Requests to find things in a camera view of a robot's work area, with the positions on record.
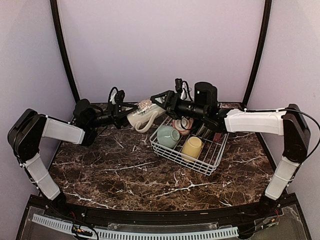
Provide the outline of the light teal ceramic bowl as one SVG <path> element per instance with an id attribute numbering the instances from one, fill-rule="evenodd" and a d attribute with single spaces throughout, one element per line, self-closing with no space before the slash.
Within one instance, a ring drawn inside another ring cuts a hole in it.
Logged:
<path id="1" fill-rule="evenodd" d="M 164 147 L 173 149 L 180 139 L 180 133 L 172 126 L 162 125 L 157 130 L 157 142 Z"/>

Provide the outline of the cream patterned ceramic mug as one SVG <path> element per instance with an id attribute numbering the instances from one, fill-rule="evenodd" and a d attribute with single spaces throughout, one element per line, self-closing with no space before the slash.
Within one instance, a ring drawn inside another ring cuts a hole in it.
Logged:
<path id="1" fill-rule="evenodd" d="M 147 98 L 138 102 L 137 109 L 128 114 L 127 120 L 130 125 L 139 133 L 147 132 L 155 119 L 163 115 L 166 111 Z"/>

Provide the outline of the yellow ceramic cup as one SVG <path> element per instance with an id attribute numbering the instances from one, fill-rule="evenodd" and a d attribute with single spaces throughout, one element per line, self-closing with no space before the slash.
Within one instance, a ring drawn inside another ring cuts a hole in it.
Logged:
<path id="1" fill-rule="evenodd" d="M 181 157 L 186 162 L 194 162 L 198 159 L 204 144 L 199 137 L 191 136 L 181 150 Z"/>

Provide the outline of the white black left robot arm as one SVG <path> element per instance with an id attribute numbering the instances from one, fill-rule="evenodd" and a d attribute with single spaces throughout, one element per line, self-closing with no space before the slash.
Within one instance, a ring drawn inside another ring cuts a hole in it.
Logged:
<path id="1" fill-rule="evenodd" d="M 136 104 L 108 102 L 107 108 L 81 99 L 73 111 L 74 123 L 66 122 L 28 108 L 12 126 L 7 141 L 19 165 L 24 168 L 31 183 L 39 188 L 51 203 L 51 210 L 60 218 L 71 213 L 63 190 L 55 183 L 40 156 L 43 139 L 54 139 L 85 147 L 91 146 L 98 136 L 97 129 L 114 125 L 117 129 L 128 125 L 127 116 L 138 109 Z"/>

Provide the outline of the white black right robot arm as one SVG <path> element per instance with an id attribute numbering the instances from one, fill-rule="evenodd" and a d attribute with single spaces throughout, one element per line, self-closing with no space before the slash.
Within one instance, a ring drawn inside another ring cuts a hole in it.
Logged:
<path id="1" fill-rule="evenodd" d="M 215 133 L 253 132 L 283 137 L 284 150 L 281 160 L 255 205 L 255 213 L 260 217 L 272 213 L 283 191 L 308 158 L 311 131 L 304 119 L 306 114 L 301 112 L 296 104 L 263 110 L 220 108 L 218 89 L 204 81 L 194 85 L 193 100 L 183 100 L 182 80 L 177 78 L 175 81 L 175 91 L 168 90 L 150 98 L 152 103 L 164 109 L 172 119 L 191 117 L 202 121 L 204 126 Z"/>

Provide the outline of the pink polka dot plate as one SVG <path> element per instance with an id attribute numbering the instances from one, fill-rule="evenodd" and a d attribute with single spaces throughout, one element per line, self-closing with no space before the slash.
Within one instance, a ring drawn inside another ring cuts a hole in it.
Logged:
<path id="1" fill-rule="evenodd" d="M 221 137 L 222 137 L 222 135 L 223 135 L 222 133 L 216 132 L 216 133 L 214 134 L 213 141 L 214 141 L 214 142 L 219 142 L 220 139 L 221 139 Z"/>

